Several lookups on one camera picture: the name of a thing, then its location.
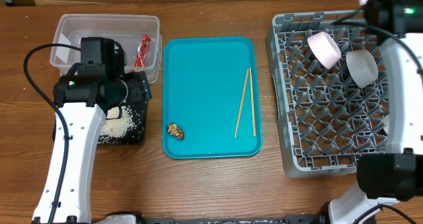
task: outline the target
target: wooden chopstick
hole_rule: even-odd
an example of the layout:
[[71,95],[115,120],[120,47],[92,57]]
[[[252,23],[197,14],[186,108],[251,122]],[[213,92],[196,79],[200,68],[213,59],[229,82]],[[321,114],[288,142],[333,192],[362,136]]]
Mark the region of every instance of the wooden chopstick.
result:
[[251,67],[250,67],[250,93],[251,93],[252,136],[256,137],[256,118],[254,115],[254,95],[252,92]]
[[244,96],[245,96],[245,87],[247,86],[247,81],[249,79],[249,71],[250,71],[250,69],[247,69],[247,74],[245,75],[243,96],[241,97],[241,104],[239,105],[237,128],[235,129],[235,138],[237,138],[238,127],[239,127],[239,120],[241,119],[241,112],[243,111]]

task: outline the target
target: wooden surface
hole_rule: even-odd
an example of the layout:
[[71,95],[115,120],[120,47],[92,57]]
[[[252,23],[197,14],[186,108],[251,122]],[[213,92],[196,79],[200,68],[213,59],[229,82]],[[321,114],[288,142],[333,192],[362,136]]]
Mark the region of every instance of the wooden surface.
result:
[[[93,217],[127,209],[141,210],[146,217],[177,219],[316,213],[326,201],[347,191],[355,176],[302,180],[285,175],[264,38],[278,13],[356,6],[356,0],[315,0],[1,8],[0,223],[29,223],[46,181],[54,113],[26,81],[22,62],[32,48],[51,43],[59,18],[66,13],[155,15],[160,19],[163,45],[174,38],[246,36],[254,43],[258,68],[263,147],[256,156],[168,158],[161,147],[161,73],[151,85],[145,143],[97,148],[91,186]],[[50,65],[49,57],[50,50],[34,54],[29,70],[51,95],[59,71]],[[423,223],[422,204],[423,199],[414,198],[397,207]],[[390,211],[378,214],[378,220],[404,223]]]

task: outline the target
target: clear plastic container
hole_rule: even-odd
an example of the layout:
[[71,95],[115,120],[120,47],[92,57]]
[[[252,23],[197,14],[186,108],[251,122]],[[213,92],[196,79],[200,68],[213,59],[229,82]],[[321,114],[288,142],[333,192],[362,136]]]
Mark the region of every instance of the clear plastic container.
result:
[[[143,35],[151,38],[149,52],[144,59],[145,67],[132,67],[137,58],[137,49]],[[126,53],[125,73],[144,70],[149,83],[159,78],[161,63],[160,22],[155,16],[143,15],[99,15],[68,14],[60,18],[53,43],[81,47],[81,38],[100,36],[118,41]],[[50,63],[64,74],[76,62],[81,61],[81,52],[69,48],[53,47]]]

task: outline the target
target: teal tray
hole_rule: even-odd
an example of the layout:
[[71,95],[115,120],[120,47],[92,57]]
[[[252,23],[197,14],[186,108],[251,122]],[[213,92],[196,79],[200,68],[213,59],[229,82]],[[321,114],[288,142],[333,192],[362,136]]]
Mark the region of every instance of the teal tray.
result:
[[[165,47],[163,149],[174,159],[245,157],[263,144],[254,46],[245,37],[188,38]],[[252,135],[250,80],[234,138],[245,73],[251,67],[256,137]],[[185,134],[167,133],[176,123]]]

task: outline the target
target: plastic dish rack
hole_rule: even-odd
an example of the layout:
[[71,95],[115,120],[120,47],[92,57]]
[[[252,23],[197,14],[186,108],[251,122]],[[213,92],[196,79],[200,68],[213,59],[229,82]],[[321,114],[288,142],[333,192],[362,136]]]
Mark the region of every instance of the plastic dish rack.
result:
[[[278,133],[285,173],[294,178],[348,174],[365,153],[382,153],[387,134],[387,77],[376,36],[364,28],[333,26],[352,11],[276,15],[266,37],[270,74],[278,101]],[[352,21],[365,22],[355,18]],[[327,32],[341,60],[324,68],[307,38]],[[366,49],[375,58],[378,79],[365,88],[352,80],[346,52]]]

